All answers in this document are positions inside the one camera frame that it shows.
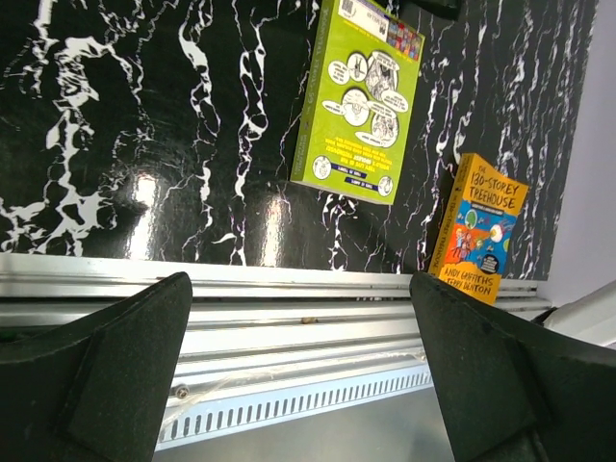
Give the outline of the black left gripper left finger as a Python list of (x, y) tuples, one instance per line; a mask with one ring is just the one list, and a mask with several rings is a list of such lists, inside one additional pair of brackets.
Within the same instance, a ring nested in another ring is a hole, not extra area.
[(2, 329), (2, 460), (151, 460), (192, 302), (177, 272), (64, 325)]

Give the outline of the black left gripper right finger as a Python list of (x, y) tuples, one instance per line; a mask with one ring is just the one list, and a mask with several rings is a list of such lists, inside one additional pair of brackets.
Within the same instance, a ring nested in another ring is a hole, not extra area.
[(425, 272), (409, 291), (455, 460), (614, 460), (614, 350)]

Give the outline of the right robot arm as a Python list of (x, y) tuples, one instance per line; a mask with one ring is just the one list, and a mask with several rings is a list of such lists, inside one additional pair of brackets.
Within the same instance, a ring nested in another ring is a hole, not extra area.
[(615, 349), (615, 282), (532, 321), (559, 334), (600, 347)]

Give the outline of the lime green book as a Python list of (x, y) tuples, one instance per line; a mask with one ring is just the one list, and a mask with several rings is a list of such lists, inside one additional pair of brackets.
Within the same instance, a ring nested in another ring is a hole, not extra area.
[(291, 182), (394, 203), (423, 49), (373, 1), (322, 3)]

